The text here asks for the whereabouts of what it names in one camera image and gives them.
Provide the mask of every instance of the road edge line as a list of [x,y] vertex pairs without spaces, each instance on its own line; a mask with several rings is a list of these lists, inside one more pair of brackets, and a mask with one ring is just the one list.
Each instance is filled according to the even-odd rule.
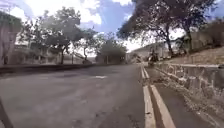
[[144,72],[145,72],[145,76],[146,76],[146,78],[148,78],[149,79],[149,74],[147,73],[147,71],[146,71],[146,69],[143,67],[143,70],[144,70]]
[[154,110],[152,106],[152,98],[148,86],[143,87],[145,102],[145,128],[156,128]]
[[164,126],[166,128],[176,128],[176,126],[173,122],[173,119],[169,113],[169,110],[168,110],[167,106],[165,105],[162,97],[160,96],[158,90],[156,89],[155,85],[151,85],[151,88],[152,88],[152,92],[156,98],[156,102],[159,107],[159,111],[161,113]]
[[141,73],[142,73],[142,78],[145,79],[145,73],[144,73],[144,69],[142,66],[141,66]]

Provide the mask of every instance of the sky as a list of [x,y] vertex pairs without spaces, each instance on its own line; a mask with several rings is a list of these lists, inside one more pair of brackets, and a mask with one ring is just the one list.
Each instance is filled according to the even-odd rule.
[[[134,10],[132,0],[0,0],[0,5],[14,4],[10,14],[25,20],[40,16],[45,10],[54,14],[65,7],[73,7],[81,13],[81,27],[92,28],[98,32],[117,32],[118,28],[131,17]],[[224,0],[217,0],[217,9],[208,12],[212,17],[224,16]],[[181,36],[183,32],[177,30],[172,36]],[[129,51],[139,48],[140,40],[126,41]]]

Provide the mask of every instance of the asphalt road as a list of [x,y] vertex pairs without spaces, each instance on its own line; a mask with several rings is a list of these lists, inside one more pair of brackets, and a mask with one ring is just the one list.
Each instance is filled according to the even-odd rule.
[[139,80],[136,65],[93,67],[1,79],[0,96],[15,128],[144,128]]

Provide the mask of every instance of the tree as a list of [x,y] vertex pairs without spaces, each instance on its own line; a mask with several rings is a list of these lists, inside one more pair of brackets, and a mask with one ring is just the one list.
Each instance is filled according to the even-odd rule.
[[174,29],[173,19],[167,8],[161,2],[153,5],[136,4],[135,12],[129,21],[123,24],[118,32],[118,36],[126,38],[128,36],[136,37],[149,31],[154,33],[155,38],[165,41],[168,45],[169,53],[173,56],[173,50],[170,41],[170,31]]
[[69,52],[69,45],[77,46],[77,42],[82,38],[80,25],[80,14],[73,8],[63,7],[55,15],[48,16],[45,13],[42,28],[45,30],[46,45],[58,49],[61,53],[61,64],[64,61],[64,52]]
[[137,29],[137,32],[147,30],[148,22],[145,19],[148,19],[153,25],[163,26],[163,30],[167,31],[168,26],[173,28],[181,27],[185,30],[187,36],[189,37],[189,51],[192,50],[191,46],[191,31],[192,27],[200,27],[206,21],[205,12],[210,7],[213,7],[215,0],[133,0],[136,4],[135,13],[130,21],[135,21],[133,23],[128,23],[124,25],[122,29],[124,31],[130,31],[133,29],[131,26],[135,26],[134,30]]
[[213,47],[221,46],[224,32],[224,19],[216,18],[214,21],[201,27],[199,32],[209,36],[212,39],[212,44],[210,45]]
[[97,47],[96,31],[93,29],[83,30],[83,40],[80,41],[80,46],[83,48],[85,60],[87,60],[87,52],[92,53]]
[[107,64],[124,61],[127,49],[123,44],[118,43],[114,34],[109,33],[101,39],[103,43],[97,53],[97,61],[101,60]]

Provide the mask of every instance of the pavement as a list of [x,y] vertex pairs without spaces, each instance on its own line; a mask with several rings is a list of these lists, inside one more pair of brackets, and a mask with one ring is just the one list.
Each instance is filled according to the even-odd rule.
[[211,122],[205,121],[199,113],[189,108],[182,94],[167,86],[164,75],[150,68],[147,72],[149,92],[153,95],[156,128],[215,128]]
[[91,67],[2,78],[0,96],[15,128],[214,128],[164,77],[139,65]]
[[92,67],[3,78],[0,96],[15,128],[144,128],[139,81],[136,65]]

